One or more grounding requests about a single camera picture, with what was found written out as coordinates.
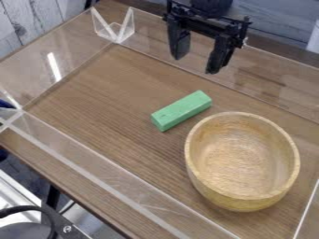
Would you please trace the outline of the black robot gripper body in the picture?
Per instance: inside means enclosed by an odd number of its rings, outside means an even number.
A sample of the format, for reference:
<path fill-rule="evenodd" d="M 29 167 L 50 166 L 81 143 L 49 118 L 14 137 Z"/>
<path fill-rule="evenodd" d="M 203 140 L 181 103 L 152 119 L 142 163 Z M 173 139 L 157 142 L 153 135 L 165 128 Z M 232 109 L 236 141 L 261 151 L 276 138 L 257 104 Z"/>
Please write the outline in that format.
<path fill-rule="evenodd" d="M 247 33 L 252 24 L 248 16 L 232 17 L 228 15 L 233 0 L 167 0 L 162 20 L 176 22 L 189 33 L 196 32 L 212 39 L 227 35 L 232 45 L 241 49 L 247 41 Z"/>

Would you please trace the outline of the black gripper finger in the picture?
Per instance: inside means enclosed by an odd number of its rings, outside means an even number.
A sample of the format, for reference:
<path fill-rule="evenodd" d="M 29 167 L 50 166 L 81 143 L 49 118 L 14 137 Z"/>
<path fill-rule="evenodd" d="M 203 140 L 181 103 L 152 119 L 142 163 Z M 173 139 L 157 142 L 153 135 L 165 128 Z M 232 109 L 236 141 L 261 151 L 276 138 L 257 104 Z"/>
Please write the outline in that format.
<path fill-rule="evenodd" d="M 168 23 L 168 43 L 172 57 L 180 60 L 189 52 L 191 33 L 176 22 Z"/>
<path fill-rule="evenodd" d="M 228 64 L 232 54 L 233 45 L 231 38 L 227 35 L 219 35 L 216 37 L 215 48 L 209 54 L 205 73 L 216 74 L 220 68 Z"/>

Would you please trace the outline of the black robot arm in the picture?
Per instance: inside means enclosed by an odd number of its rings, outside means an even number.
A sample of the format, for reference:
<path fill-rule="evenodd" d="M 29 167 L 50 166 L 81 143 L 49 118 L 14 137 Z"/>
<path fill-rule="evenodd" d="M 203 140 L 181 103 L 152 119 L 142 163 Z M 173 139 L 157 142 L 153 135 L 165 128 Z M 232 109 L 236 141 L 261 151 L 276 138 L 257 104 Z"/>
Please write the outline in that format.
<path fill-rule="evenodd" d="M 180 60 L 191 49 L 191 33 L 213 39 L 215 47 L 209 53 L 205 73 L 216 74 L 228 65 L 235 50 L 241 49 L 247 41 L 251 18 L 228 17 L 233 0 L 191 0 L 183 4 L 167 0 L 162 20 L 167 24 L 171 55 Z"/>

